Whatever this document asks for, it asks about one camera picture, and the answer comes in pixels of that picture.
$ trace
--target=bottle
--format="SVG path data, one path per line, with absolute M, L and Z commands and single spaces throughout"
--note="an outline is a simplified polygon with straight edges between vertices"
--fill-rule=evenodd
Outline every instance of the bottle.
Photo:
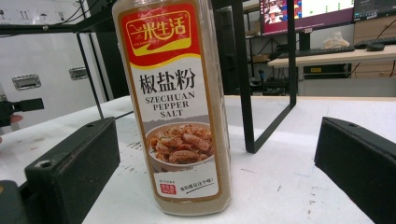
M 119 0 L 112 13 L 154 198 L 163 212 L 231 201 L 230 144 L 210 1 Z

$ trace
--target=black metal frame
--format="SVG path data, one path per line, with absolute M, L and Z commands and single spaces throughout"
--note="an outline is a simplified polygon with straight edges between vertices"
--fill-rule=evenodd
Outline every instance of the black metal frame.
M 212 0 L 213 8 L 220 9 L 223 7 L 231 7 L 233 10 L 233 28 L 236 48 L 236 69 L 239 74 L 239 83 L 241 91 L 241 105 L 242 105 L 242 120 L 244 123 L 245 147 L 247 152 L 256 153 L 262 145 L 268 140 L 271 134 L 275 131 L 277 126 L 289 114 L 289 112 L 297 104 L 297 78 L 295 69 L 295 45 L 290 45 L 289 48 L 289 85 L 290 85 L 290 103 L 289 105 L 274 119 L 268 128 L 259 136 L 257 141 L 254 140 L 253 116 L 250 98 L 250 84 L 248 75 L 248 53 L 245 39 L 245 24 L 244 24 L 244 10 L 242 0 Z M 288 5 L 292 6 L 292 0 L 288 0 Z M 294 31 L 294 11 L 293 8 L 288 8 L 288 42 L 295 43 Z
M 274 121 L 268 126 L 268 128 L 260 135 L 257 141 L 254 140 L 254 130 L 253 130 L 253 116 L 251 108 L 250 99 L 250 84 L 248 75 L 248 53 L 245 39 L 245 24 L 244 24 L 244 10 L 242 0 L 211 0 L 214 9 L 220 9 L 224 7 L 231 7 L 233 12 L 233 31 L 235 38 L 235 48 L 236 48 L 236 69 L 239 74 L 240 92 L 241 92 L 241 105 L 242 105 L 242 119 L 244 123 L 244 135 L 245 135 L 245 146 L 249 153 L 256 153 L 265 143 L 265 141 L 271 136 L 275 131 L 277 126 L 282 122 L 282 120 L 289 114 L 289 112 L 297 104 L 297 77 L 296 77 L 296 62 L 295 62 L 295 45 L 289 45 L 289 85 L 290 85 L 290 103 L 289 105 L 274 119 Z M 288 0 L 288 5 L 292 6 L 293 1 Z M 292 7 L 288 8 L 288 42 L 295 43 L 295 31 L 294 31 L 294 11 Z M 19 32 L 3 32 L 0 26 L 0 35 L 15 35 L 20 34 Z M 43 34 L 50 32 L 42 32 L 43 26 L 40 26 L 41 30 L 38 32 L 35 29 L 35 34 Z M 70 32 L 70 27 L 62 25 L 62 27 L 67 28 L 67 32 Z M 111 8 L 106 8 L 102 13 L 97 13 L 90 16 L 88 19 L 79 22 L 73 27 L 73 32 L 77 34 L 78 44 L 83 55 L 83 60 L 86 65 L 87 74 L 90 79 L 92 86 L 93 95 L 101 118 L 103 117 L 99 101 L 97 100 L 97 94 L 93 86 L 92 76 L 87 64 L 87 59 L 85 58 L 85 53 L 81 44 L 79 35 L 81 33 L 93 33 L 93 32 L 113 32 L 114 23 L 111 15 Z

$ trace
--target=orange label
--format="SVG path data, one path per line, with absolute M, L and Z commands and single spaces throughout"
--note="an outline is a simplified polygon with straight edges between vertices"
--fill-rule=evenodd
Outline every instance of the orange label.
M 183 54 L 200 54 L 192 5 L 138 11 L 122 18 L 129 59 L 137 66 L 164 63 Z

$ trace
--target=white tabletop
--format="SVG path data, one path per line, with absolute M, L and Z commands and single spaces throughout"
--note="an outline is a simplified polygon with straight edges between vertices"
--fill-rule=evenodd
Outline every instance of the white tabletop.
M 252 97 L 258 137 L 289 103 L 287 97 Z M 226 97 L 232 153 L 233 201 L 201 217 L 162 213 L 150 189 L 134 115 L 117 120 L 120 167 L 84 224 L 130 223 L 373 223 L 314 165 L 323 116 L 345 119 L 396 142 L 392 98 L 304 98 L 257 154 L 245 151 L 239 97 Z M 132 110 L 129 97 L 103 104 L 105 117 Z M 0 179 L 25 181 L 23 168 L 82 125 L 99 119 L 95 107 L 3 136 Z
M 355 49 L 354 51 L 334 54 L 323 54 L 306 57 L 296 57 L 296 66 L 335 64 L 335 63 L 364 63 L 393 61 L 396 59 L 396 45 L 386 45 L 382 51 L 367 51 Z M 268 63 L 273 67 L 288 67 L 289 59 L 275 59 Z

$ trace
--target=monitor screen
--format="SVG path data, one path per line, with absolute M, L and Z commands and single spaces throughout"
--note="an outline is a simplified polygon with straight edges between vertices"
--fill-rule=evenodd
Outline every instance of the monitor screen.
M 288 31 L 287 0 L 260 0 L 262 35 Z M 353 0 L 294 0 L 296 32 L 350 24 Z
M 354 21 L 396 15 L 394 0 L 355 0 Z

